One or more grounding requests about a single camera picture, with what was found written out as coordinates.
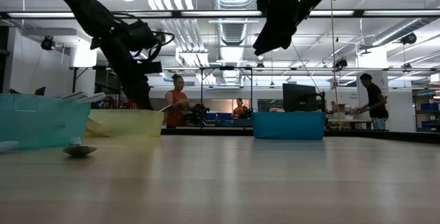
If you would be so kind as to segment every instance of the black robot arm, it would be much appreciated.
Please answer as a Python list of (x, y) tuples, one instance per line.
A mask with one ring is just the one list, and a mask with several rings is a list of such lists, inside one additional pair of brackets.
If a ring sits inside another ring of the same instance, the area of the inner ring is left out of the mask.
[(267, 20), (253, 47), (256, 55), (273, 49), (287, 49), (296, 27), (322, 0), (257, 0), (257, 9)]
[[(137, 20), (125, 23), (97, 0), (63, 0), (71, 9), (83, 30), (93, 39), (91, 49), (100, 47), (109, 66), (118, 76), (126, 96), (143, 109), (152, 109), (147, 73), (162, 71), (160, 63), (151, 61), (162, 47), (161, 40), (148, 24)], [(148, 60), (139, 64), (131, 55), (142, 49), (155, 49)]]

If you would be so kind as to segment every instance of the teal plastic bin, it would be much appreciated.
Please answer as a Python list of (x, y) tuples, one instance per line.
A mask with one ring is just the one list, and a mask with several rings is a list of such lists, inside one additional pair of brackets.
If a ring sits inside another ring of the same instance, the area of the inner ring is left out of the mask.
[(0, 142), (18, 149), (68, 146), (84, 137), (90, 103), (24, 94), (0, 94)]
[(257, 139), (322, 140), (325, 113), (254, 113), (254, 137)]

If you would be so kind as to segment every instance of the hair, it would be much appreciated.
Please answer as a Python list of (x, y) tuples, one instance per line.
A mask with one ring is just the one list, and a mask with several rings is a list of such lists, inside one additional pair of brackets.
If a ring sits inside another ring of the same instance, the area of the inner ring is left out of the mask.
[(173, 76), (174, 83), (176, 83), (179, 78), (184, 79), (182, 76), (179, 76), (178, 74), (174, 74)]
[(373, 77), (371, 77), (369, 74), (363, 74), (360, 76), (361, 80), (372, 80)]

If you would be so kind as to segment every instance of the orange tank top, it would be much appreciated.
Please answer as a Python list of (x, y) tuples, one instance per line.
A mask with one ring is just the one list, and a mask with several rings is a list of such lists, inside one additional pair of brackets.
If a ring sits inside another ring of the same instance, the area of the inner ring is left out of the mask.
[(244, 113), (245, 113), (245, 106), (237, 107), (234, 110), (234, 114), (235, 115), (241, 115), (241, 114), (244, 114)]
[[(187, 100), (185, 93), (182, 93), (181, 91), (172, 90), (169, 91), (173, 94), (173, 104), (176, 102), (179, 102), (180, 100)], [(169, 126), (185, 126), (185, 123), (182, 121), (183, 118), (182, 111), (180, 109), (172, 108), (168, 111), (168, 114), (166, 116), (166, 123)]]

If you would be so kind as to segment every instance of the computer monitor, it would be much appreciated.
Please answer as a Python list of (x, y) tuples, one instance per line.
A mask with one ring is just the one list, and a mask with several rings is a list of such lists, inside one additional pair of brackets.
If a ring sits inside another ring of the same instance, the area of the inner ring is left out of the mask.
[(316, 111), (316, 88), (311, 86), (283, 84), (284, 111)]

